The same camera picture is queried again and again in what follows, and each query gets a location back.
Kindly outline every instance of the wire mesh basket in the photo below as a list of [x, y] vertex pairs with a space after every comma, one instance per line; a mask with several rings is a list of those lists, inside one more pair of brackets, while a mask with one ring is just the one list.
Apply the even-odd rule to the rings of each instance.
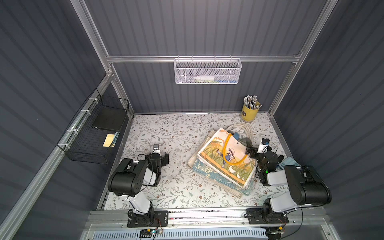
[[[114, 145], [119, 137], [121, 126], [127, 121], [127, 116], [120, 126], [120, 130], [111, 131], [92, 127], [95, 119], [103, 109], [113, 109], [122, 111], [127, 115], [128, 100], [114, 98], [105, 95], [99, 95], [93, 100], [90, 107], [84, 111], [84, 114], [65, 144], [58, 146], [65, 152], [69, 159], [81, 162], [93, 162], [99, 164], [108, 164], [113, 161]], [[114, 138], [109, 147], [103, 147], [107, 134], [113, 134]]]
[[212, 61], [180, 60], [175, 58], [175, 82], [177, 84], [237, 84], [241, 61], [239, 58]]

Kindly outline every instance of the black mounting plate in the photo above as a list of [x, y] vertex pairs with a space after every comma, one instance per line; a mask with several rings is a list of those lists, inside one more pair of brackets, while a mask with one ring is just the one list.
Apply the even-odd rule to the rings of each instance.
[[244, 215], [248, 218], [249, 224], [271, 224], [271, 223], [288, 223], [287, 215], [283, 213], [273, 213], [268, 215], [268, 222], [263, 218], [262, 207], [254, 207], [246, 209], [247, 213]]
[[[168, 211], [154, 211], [154, 214], [156, 214], [159, 217], [160, 224], [162, 227], [166, 227], [168, 225]], [[128, 220], [127, 227], [148, 227], [148, 228], [157, 227], [156, 220], [154, 220], [151, 225], [144, 225], [144, 224], [140, 224], [139, 222], [135, 222], [135, 220], [132, 218], [130, 219], [131, 220]]]

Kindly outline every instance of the girl illustration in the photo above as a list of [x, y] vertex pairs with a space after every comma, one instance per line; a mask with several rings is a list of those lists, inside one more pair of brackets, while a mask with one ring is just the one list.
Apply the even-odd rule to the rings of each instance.
[[[217, 150], [217, 153], [223, 156], [223, 154], [220, 152], [219, 149]], [[234, 154], [235, 154], [235, 150], [233, 150], [232, 148], [228, 149], [228, 153], [225, 155], [225, 159], [228, 162], [231, 162], [232, 159], [235, 159]], [[223, 165], [221, 166], [221, 168], [224, 168], [226, 163], [227, 162], [223, 160]]]

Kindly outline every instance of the black wire basket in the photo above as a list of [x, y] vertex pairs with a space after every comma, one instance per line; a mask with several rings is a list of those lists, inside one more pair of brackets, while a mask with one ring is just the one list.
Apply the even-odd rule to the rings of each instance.
[[[119, 115], [125, 114], [119, 129], [107, 130], [93, 126], [96, 118], [105, 110]], [[121, 127], [128, 120], [127, 110], [128, 100], [99, 94], [87, 110], [82, 110], [83, 116], [76, 129], [70, 130], [71, 135], [66, 144], [58, 144], [58, 146], [73, 161], [99, 164], [113, 162], [119, 147], [118, 145], [115, 147], [115, 143], [120, 136]], [[109, 147], [103, 147], [107, 134], [114, 134], [115, 138]]]

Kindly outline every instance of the aluminum rail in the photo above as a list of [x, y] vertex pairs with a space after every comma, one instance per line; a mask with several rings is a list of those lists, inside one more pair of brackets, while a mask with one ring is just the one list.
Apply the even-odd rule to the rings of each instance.
[[[244, 218], [246, 209], [250, 207], [210, 207], [191, 209], [162, 209], [168, 210], [169, 228], [212, 228], [212, 227], [272, 227], [276, 224], [250, 225]], [[83, 236], [89, 236], [92, 231], [127, 230], [128, 210], [91, 211], [83, 230]], [[301, 211], [288, 215], [289, 225], [301, 223]], [[322, 207], [303, 209], [303, 225], [329, 224], [329, 217]]]
[[71, 0], [72, 6], [76, 11], [77, 16], [80, 19], [81, 24], [83, 25], [85, 32], [88, 35], [89, 40], [92, 43], [93, 48], [95, 49], [101, 64], [105, 72], [112, 71], [115, 78], [112, 80], [112, 86], [115, 89], [119, 98], [128, 100], [129, 111], [128, 116], [132, 118], [134, 110], [131, 105], [131, 101], [128, 98], [127, 93], [124, 90], [124, 87], [120, 81], [119, 76], [117, 75], [115, 68], [107, 62], [106, 56], [108, 56], [108, 51], [101, 39], [100, 33], [97, 30], [97, 27], [92, 19], [91, 13], [88, 10], [88, 7], [85, 3], [85, 0]]
[[107, 56], [109, 63], [173, 63], [180, 61], [229, 61], [241, 59], [243, 63], [297, 63], [299, 55], [290, 56]]

